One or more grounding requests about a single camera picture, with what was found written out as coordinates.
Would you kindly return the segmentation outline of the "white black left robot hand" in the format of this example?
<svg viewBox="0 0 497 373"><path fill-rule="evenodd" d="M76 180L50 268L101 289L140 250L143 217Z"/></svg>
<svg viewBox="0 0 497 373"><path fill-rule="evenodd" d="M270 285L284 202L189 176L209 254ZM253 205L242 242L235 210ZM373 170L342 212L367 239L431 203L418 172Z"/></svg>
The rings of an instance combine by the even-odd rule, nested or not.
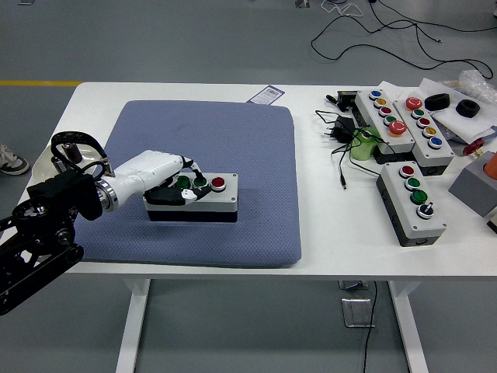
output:
<svg viewBox="0 0 497 373"><path fill-rule="evenodd" d="M106 182L113 192L110 201L116 210L133 195L143 196L147 191L165 184L170 187L182 169L189 168L197 177L203 177L200 167L192 159L166 152L146 150L114 169L114 177Z"/></svg>

